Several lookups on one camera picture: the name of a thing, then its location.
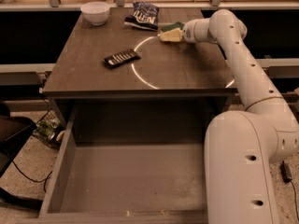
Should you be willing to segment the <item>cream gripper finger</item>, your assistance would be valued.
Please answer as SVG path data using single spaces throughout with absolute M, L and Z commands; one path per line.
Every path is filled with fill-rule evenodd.
M 172 29 L 160 34 L 160 40 L 163 42 L 180 42 L 182 39 L 182 32 L 179 28 Z

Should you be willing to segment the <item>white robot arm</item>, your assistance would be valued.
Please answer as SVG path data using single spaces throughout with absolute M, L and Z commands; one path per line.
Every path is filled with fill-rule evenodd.
M 209 224 L 279 224 L 269 163 L 298 150 L 298 121 L 244 44 L 246 34 L 246 25 L 227 9 L 188 21 L 181 32 L 188 43 L 223 49 L 244 106 L 219 114 L 206 129 Z

